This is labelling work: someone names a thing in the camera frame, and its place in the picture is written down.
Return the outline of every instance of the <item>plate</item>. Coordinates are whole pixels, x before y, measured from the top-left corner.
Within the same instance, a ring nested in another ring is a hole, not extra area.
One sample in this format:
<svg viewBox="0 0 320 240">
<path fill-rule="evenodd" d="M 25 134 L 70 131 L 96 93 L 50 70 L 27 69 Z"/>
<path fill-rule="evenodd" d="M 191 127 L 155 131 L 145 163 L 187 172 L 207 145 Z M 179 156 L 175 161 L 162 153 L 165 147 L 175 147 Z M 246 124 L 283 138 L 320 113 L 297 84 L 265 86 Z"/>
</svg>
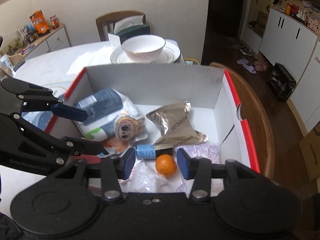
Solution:
<svg viewBox="0 0 320 240">
<path fill-rule="evenodd" d="M 181 59 L 181 52 L 178 46 L 166 41 L 163 52 L 160 58 L 156 61 L 157 63 L 172 63 L 178 62 Z M 110 60 L 113 64 L 121 63 L 137 63 L 128 58 L 125 51 L 121 46 L 117 47 L 110 56 Z"/>
</svg>

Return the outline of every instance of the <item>bowl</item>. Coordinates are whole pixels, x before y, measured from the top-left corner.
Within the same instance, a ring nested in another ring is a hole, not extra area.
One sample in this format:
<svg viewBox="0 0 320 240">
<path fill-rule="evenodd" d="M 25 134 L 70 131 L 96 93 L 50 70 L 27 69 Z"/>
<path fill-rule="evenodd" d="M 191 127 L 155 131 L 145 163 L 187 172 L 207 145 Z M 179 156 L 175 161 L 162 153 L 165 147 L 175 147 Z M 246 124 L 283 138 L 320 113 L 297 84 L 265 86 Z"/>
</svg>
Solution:
<svg viewBox="0 0 320 240">
<path fill-rule="evenodd" d="M 134 62 L 150 63 L 156 61 L 165 46 L 165 40 L 156 35 L 140 35 L 127 39 L 122 49 Z"/>
</svg>

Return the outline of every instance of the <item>barcode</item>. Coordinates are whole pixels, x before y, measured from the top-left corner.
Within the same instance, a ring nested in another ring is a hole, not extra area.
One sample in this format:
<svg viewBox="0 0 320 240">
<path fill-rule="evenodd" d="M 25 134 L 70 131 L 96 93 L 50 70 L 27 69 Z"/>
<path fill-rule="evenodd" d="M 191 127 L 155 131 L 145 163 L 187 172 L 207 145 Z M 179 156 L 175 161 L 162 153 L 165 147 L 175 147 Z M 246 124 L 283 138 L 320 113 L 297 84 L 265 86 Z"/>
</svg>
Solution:
<svg viewBox="0 0 320 240">
<path fill-rule="evenodd" d="M 82 99 L 79 101 L 79 105 L 81 108 L 85 108 L 87 106 L 93 105 L 95 102 L 97 102 L 96 98 L 92 95 L 85 99 Z"/>
</svg>

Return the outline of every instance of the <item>orange bottle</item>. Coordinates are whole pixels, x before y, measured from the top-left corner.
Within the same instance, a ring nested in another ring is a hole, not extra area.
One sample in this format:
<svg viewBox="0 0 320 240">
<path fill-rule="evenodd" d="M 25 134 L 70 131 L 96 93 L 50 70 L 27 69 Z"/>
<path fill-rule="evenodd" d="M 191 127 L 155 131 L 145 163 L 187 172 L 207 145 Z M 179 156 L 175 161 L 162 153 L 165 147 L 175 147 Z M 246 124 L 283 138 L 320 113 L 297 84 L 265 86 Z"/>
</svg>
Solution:
<svg viewBox="0 0 320 240">
<path fill-rule="evenodd" d="M 290 15 L 291 12 L 291 4 L 288 3 L 287 6 L 285 7 L 285 14 Z"/>
</svg>

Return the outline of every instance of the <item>beige wrapper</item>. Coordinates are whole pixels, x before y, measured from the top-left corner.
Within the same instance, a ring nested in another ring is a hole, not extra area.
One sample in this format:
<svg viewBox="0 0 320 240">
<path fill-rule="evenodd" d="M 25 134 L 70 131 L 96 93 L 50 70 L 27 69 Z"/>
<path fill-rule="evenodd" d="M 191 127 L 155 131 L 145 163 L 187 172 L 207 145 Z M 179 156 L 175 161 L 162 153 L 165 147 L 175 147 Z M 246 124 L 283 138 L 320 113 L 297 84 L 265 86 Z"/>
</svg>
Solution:
<svg viewBox="0 0 320 240">
<path fill-rule="evenodd" d="M 188 119 L 190 102 L 162 106 L 146 115 L 160 130 L 161 138 L 153 144 L 155 150 L 206 142 L 209 138 L 195 131 Z"/>
</svg>

